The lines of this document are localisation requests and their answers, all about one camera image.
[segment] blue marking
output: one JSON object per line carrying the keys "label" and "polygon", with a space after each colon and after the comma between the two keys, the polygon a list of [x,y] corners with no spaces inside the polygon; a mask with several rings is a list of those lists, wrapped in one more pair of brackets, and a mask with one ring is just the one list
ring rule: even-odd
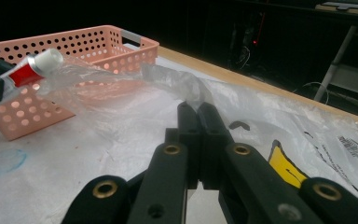
{"label": "blue marking", "polygon": [[0,152],[0,175],[14,171],[22,166],[27,154],[21,149],[11,149]]}

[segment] table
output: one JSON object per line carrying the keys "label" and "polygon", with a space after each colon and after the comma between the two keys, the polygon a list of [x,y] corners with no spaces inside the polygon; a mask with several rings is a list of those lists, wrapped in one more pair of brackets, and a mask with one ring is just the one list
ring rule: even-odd
{"label": "table", "polygon": [[[328,105],[323,105],[311,99],[304,98],[289,91],[281,90],[274,86],[270,86],[267,83],[228,71],[227,69],[206,63],[202,60],[189,57],[185,54],[164,47],[158,47],[157,64],[168,65],[174,69],[187,69],[189,72],[194,72],[194,75],[198,77],[218,79],[228,83],[238,84],[259,91],[265,91],[290,99],[295,99],[300,102],[318,106],[328,112],[350,116],[358,121],[357,116],[351,115],[347,112],[335,109]],[[35,217],[41,218],[39,221],[42,223],[59,223],[58,220],[60,220],[63,216],[65,209],[69,205],[67,204],[68,202],[62,202],[65,200],[61,198],[60,193],[64,194],[63,198],[75,197],[77,191],[81,190],[86,182],[101,173],[131,177],[132,175],[143,171],[147,165],[147,158],[150,156],[148,153],[143,153],[134,157],[133,151],[124,152],[124,150],[121,150],[120,152],[122,153],[119,154],[122,155],[115,155],[115,159],[111,160],[111,155],[109,153],[104,153],[104,150],[99,151],[98,145],[89,146],[89,140],[92,139],[91,137],[98,137],[98,135],[92,130],[79,130],[79,124],[76,121],[79,121],[79,118],[74,116],[73,118],[57,123],[50,128],[16,140],[16,143],[19,144],[19,146],[24,146],[24,150],[21,151],[23,154],[21,155],[26,155],[27,161],[22,165],[21,169],[26,172],[20,176],[15,175],[15,172],[8,172],[7,174],[0,176],[0,190],[5,190],[5,196],[7,197],[6,199],[0,198],[1,220],[5,220],[5,218],[10,218],[10,220],[22,218],[19,214],[23,215],[23,212],[26,211],[30,213],[33,212],[33,220],[24,221],[22,223],[34,223]],[[57,131],[61,132],[60,137],[56,137]],[[48,140],[48,138],[44,139],[46,133],[54,135],[56,137],[55,141],[44,144],[43,142]],[[70,139],[74,136],[81,136],[79,137],[81,138],[81,141],[77,142]],[[125,147],[125,149],[131,148],[128,144],[131,144],[131,142],[126,142],[123,144],[123,147]],[[139,158],[142,158],[143,162],[135,163],[136,161],[139,162]],[[81,166],[77,166],[77,163],[74,163],[74,161],[80,161],[83,163]],[[112,166],[113,168],[103,167],[101,165],[101,161],[106,162],[107,165]],[[137,165],[133,166],[132,170],[123,168],[118,169],[120,165],[128,166],[130,164]],[[27,169],[27,166],[38,167],[38,169],[34,171],[34,169]],[[49,184],[49,180],[57,180],[62,178],[63,175],[70,176],[73,180],[55,181],[54,185]],[[20,189],[20,186],[22,185],[25,185],[26,188]],[[38,201],[41,205],[30,208],[29,204],[35,203],[34,198],[22,198],[22,194],[32,194],[34,197],[39,196],[43,199]],[[225,218],[217,201],[217,191],[202,190],[201,185],[199,185],[197,190],[191,190],[189,194],[191,195],[191,200],[189,200],[186,209],[186,223],[225,223]],[[6,203],[7,199],[10,199],[10,202],[16,202],[17,206],[15,209],[12,209],[10,204]],[[41,215],[38,213],[39,209],[43,211],[46,209],[48,211],[48,215],[51,215],[51,217],[46,217],[46,214],[43,213],[41,213]]]}
{"label": "table", "polygon": [[171,49],[167,49],[164,47],[158,47],[158,55],[163,58],[166,58],[168,60],[171,60],[171,61],[177,62],[179,64],[182,64],[184,66],[187,66],[189,68],[198,70],[201,73],[208,74],[211,77],[215,77],[220,80],[223,80],[225,82],[248,86],[248,87],[254,88],[256,90],[277,94],[277,95],[284,96],[284,97],[287,97],[290,99],[298,100],[298,101],[306,103],[306,104],[315,105],[315,106],[317,106],[325,111],[328,111],[328,112],[336,113],[336,114],[339,114],[342,116],[349,116],[358,122],[358,116],[353,115],[351,113],[342,111],[340,109],[334,108],[329,105],[324,105],[324,104],[316,102],[314,100],[291,93],[290,91],[282,90],[280,88],[271,86],[267,83],[260,82],[256,79],[252,79],[250,77],[229,71],[227,69],[224,69],[222,67],[219,67],[219,66],[216,66],[216,65],[213,65],[210,63],[206,63],[200,59],[189,57],[185,54],[173,51]]}

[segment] transparent plastic wrap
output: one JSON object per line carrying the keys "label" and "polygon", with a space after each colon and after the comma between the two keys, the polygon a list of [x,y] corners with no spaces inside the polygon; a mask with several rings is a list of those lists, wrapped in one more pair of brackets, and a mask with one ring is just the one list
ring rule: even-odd
{"label": "transparent plastic wrap", "polygon": [[215,105],[234,140],[259,150],[295,187],[321,176],[358,197],[358,125],[315,106],[160,65],[113,74],[70,56],[37,94],[76,115],[0,142],[12,149],[2,164],[19,164],[0,166],[0,223],[60,223],[91,179],[141,173],[166,128],[177,127],[183,101]]}
{"label": "transparent plastic wrap", "polygon": [[[130,130],[113,128],[117,127],[117,123],[111,120],[116,116],[127,119],[143,113],[144,119],[145,114],[150,113],[149,118],[161,118],[165,111],[157,110],[154,104],[177,103],[169,104],[170,100],[164,103],[167,92],[178,102],[187,101],[194,109],[202,102],[208,102],[217,107],[234,139],[257,148],[288,183],[299,187],[305,178],[322,176],[338,182],[358,196],[358,124],[351,118],[277,95],[198,78],[159,65],[143,64],[141,73],[113,80],[120,86],[123,81],[131,83],[132,88],[127,93],[136,95],[136,101],[124,96],[125,92],[120,93],[123,101],[119,101],[117,94],[111,95],[112,92],[105,89],[98,94],[105,97],[92,97],[91,101],[90,98],[83,100],[85,95],[90,97],[89,92],[82,94],[83,90],[71,89],[75,98],[70,101],[82,102],[83,109],[91,109],[93,114],[96,110],[103,112],[105,116],[93,122],[100,122],[100,127],[116,132]],[[152,106],[142,104],[139,101],[142,98],[147,98],[147,103]],[[129,108],[133,104],[139,105],[138,109]],[[170,116],[170,119],[174,125],[175,116]]]}

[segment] metal stand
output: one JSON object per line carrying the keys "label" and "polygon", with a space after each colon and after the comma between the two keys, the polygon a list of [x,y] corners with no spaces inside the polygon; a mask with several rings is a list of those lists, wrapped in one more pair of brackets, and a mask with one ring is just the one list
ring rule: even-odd
{"label": "metal stand", "polygon": [[324,80],[322,81],[321,86],[319,87],[318,91],[316,92],[315,97],[313,98],[315,101],[320,102],[324,93],[327,91],[327,86],[330,84],[331,79],[333,78],[334,74],[336,73],[339,63],[341,62],[341,58],[345,53],[348,45],[351,43],[351,39],[353,38],[357,27],[351,26],[350,30],[348,31],[347,35],[345,36],[344,41],[341,44],[341,47],[338,50],[338,53],[334,60],[331,62],[330,67],[327,70],[326,75],[324,76]]}

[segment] yellow label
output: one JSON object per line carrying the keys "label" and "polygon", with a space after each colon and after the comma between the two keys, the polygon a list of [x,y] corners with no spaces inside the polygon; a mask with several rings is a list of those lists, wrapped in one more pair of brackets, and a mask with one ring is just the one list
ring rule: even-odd
{"label": "yellow label", "polygon": [[268,162],[284,181],[297,188],[300,188],[302,181],[308,178],[292,161],[290,161],[289,158],[287,158],[281,143],[278,140],[274,140],[272,143]]}

